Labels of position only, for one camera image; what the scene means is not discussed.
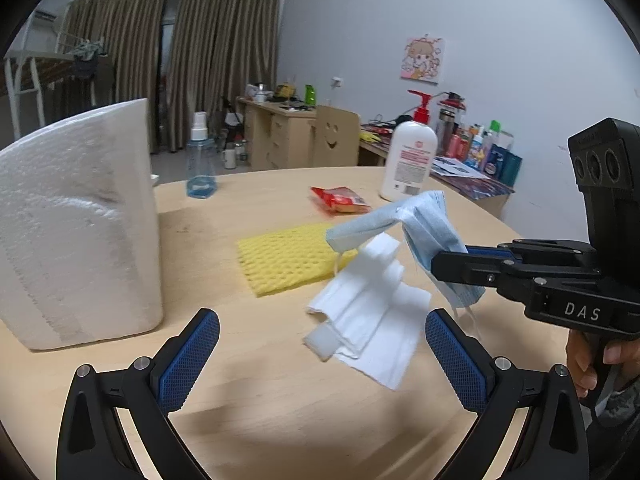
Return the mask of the right hand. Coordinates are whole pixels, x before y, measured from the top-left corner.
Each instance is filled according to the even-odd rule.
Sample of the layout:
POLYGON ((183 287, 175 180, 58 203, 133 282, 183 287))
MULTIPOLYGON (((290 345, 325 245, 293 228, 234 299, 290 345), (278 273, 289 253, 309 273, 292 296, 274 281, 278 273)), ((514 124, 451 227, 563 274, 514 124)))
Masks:
MULTIPOLYGON (((597 373, 592 366, 594 360, 592 348, 582 332, 570 330, 565 352, 566 366, 572 376, 578 398, 584 398, 597 387, 598 382, 597 373)), ((615 383, 616 390, 623 389, 639 377, 639 356, 638 339, 613 340, 606 346, 603 363, 620 366, 620 374, 615 383)))

